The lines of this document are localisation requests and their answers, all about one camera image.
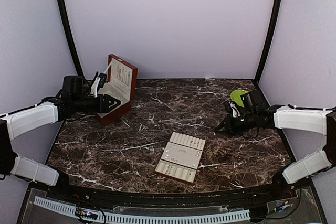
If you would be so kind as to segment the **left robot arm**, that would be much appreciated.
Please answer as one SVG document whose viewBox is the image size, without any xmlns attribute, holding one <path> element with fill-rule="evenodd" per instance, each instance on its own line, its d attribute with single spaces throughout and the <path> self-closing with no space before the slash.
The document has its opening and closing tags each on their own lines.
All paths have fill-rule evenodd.
<svg viewBox="0 0 336 224">
<path fill-rule="evenodd" d="M 82 76 L 65 76 L 62 89 L 54 97 L 45 97 L 39 103 L 1 115 L 1 175 L 14 175 L 53 187 L 63 201 L 74 197 L 74 189 L 65 181 L 68 176 L 55 168 L 23 157 L 13 151 L 12 141 L 45 125 L 61 122 L 77 112 L 110 113 L 121 105 L 121 100 L 108 94 L 99 94 L 106 83 L 106 74 L 97 73 L 89 89 Z"/>
</svg>

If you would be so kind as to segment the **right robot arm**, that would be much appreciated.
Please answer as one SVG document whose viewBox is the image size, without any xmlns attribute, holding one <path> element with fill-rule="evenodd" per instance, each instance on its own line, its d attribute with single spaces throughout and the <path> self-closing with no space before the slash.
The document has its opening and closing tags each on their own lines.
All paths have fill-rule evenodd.
<svg viewBox="0 0 336 224">
<path fill-rule="evenodd" d="M 299 130 L 326 137 L 324 147 L 281 169 L 272 178 L 268 195 L 280 199 L 288 185 L 335 167 L 335 108 L 305 108 L 293 105 L 270 106 L 259 90 L 240 94 L 224 103 L 226 117 L 215 127 L 216 134 L 242 134 L 254 128 Z"/>
</svg>

